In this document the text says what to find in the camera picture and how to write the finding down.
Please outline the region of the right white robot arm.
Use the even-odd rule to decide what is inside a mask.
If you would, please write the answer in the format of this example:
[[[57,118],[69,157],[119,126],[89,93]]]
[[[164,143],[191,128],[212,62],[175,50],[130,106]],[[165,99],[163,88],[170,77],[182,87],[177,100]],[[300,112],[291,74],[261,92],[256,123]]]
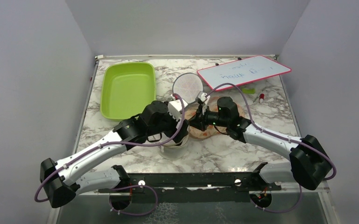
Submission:
[[[308,190],[315,190],[333,169],[316,137],[288,136],[256,126],[240,115],[231,97],[219,98],[217,111],[199,105],[189,124],[199,131],[206,131],[209,126],[223,127],[234,140],[263,147],[286,158],[288,162],[264,165],[251,176],[251,185],[257,190],[273,182],[297,182]]]

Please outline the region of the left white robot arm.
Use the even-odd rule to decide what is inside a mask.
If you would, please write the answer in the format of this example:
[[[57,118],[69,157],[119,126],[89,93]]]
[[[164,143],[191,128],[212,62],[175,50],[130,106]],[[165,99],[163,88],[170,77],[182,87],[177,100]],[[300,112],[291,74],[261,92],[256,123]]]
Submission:
[[[87,172],[133,147],[157,147],[170,141],[178,144],[187,135],[187,106],[188,103],[177,94],[174,94],[173,101],[155,100],[142,113],[122,120],[84,150],[58,161],[43,160],[40,165],[41,184],[34,200],[38,203],[48,201],[52,208],[59,208],[87,191],[103,188],[124,191],[128,178],[122,171],[114,168],[97,178],[89,177]]]

